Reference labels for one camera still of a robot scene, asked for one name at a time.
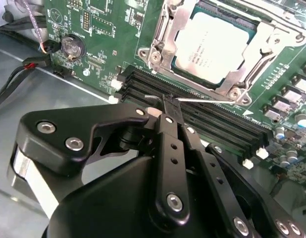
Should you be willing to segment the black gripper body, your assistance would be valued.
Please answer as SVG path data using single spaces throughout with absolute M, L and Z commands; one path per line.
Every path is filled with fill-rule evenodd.
M 108 149 L 134 145 L 139 156 L 61 201 L 47 238 L 213 238 L 201 216 L 197 169 L 175 130 L 119 129 Z

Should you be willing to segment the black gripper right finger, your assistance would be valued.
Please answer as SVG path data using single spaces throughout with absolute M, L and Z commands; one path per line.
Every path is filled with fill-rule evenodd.
M 233 155 L 210 144 L 204 147 L 197 132 L 181 127 L 189 160 L 197 169 L 198 210 L 215 238 L 305 238 L 306 233 L 241 166 Z

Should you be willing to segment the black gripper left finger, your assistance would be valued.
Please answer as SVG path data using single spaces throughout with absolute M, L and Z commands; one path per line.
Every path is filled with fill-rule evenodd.
M 134 145 L 107 148 L 115 131 L 183 125 L 180 101 L 170 95 L 154 108 L 122 103 L 30 112 L 19 122 L 11 167 L 50 221 L 66 196 L 139 156 Z

